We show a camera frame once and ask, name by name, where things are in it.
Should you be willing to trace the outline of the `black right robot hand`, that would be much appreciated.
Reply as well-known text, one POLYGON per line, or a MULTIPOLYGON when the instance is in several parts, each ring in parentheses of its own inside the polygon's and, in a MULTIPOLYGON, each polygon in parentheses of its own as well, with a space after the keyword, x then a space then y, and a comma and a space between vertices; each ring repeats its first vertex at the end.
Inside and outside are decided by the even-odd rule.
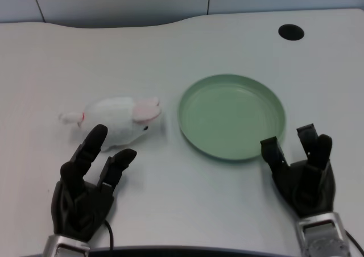
POLYGON ((262 140, 261 155, 269 165, 278 192, 298 217, 333 211, 336 183, 330 154, 332 138, 318 135, 313 124, 297 129, 307 156, 288 164, 277 137, 262 140))

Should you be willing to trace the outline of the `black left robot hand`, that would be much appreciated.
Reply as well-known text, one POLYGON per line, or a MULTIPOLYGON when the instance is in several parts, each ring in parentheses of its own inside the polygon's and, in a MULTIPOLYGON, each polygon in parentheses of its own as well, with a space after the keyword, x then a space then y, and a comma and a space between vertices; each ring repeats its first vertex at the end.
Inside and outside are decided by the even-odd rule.
POLYGON ((53 232, 83 242, 91 240, 104 223, 114 202, 114 190, 137 152, 125 149, 109 157, 96 185, 84 180, 101 152, 108 129, 95 126, 70 161, 60 168, 60 180, 52 197, 53 232))

